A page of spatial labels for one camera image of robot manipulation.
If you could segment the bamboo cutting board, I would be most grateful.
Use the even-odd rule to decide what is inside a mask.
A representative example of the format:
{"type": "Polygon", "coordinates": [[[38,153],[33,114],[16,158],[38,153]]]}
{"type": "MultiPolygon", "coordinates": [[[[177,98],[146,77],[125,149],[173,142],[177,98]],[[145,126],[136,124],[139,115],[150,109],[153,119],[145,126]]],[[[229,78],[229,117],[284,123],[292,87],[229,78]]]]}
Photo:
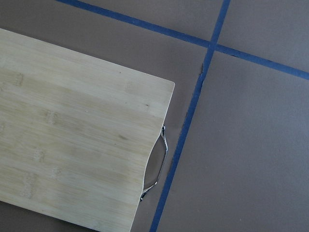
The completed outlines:
{"type": "Polygon", "coordinates": [[[0,199],[128,232],[175,84],[0,31],[0,199]]]}

